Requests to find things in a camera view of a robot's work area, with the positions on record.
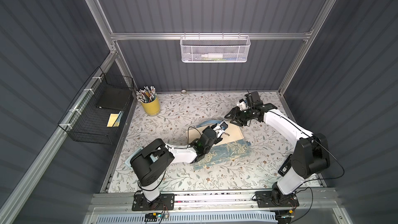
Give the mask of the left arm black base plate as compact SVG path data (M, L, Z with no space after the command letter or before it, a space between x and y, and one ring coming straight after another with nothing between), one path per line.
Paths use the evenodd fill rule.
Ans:
M160 194L152 202L148 201L141 193L134 196L132 211L170 211L174 209L175 195L174 194Z

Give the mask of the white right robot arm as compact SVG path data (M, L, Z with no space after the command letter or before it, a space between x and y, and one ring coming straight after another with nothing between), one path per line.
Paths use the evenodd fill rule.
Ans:
M323 134L314 134L292 122L272 103L263 103L257 91L249 92L226 115L230 123L239 127L248 126L251 120L272 126L294 148L287 160L286 171L274 183L271 199L279 204L289 199L293 193L314 174L330 166L328 141Z

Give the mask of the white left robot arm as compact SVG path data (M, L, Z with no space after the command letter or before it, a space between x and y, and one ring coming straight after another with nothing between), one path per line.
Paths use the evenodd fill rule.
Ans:
M213 124L200 132L200 137L186 146L176 146L156 139L146 147L137 149L125 162L138 179L138 187L148 202L160 196L159 186L169 165L174 163L197 163L211 148L222 141L228 128L226 122Z

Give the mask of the cream canvas tote bag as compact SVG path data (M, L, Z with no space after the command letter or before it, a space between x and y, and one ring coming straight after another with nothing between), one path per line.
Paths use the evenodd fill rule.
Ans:
M231 162L251 154L248 142L244 139L239 126L226 121L228 128L221 135L222 141L215 144L208 154L199 161L193 163L194 170L206 169L217 164Z

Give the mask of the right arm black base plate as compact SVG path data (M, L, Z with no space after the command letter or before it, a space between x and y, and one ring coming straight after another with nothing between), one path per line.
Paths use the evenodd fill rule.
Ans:
M265 207L287 207L296 209L300 206L295 194L283 195L276 191L256 191L252 200L259 208Z

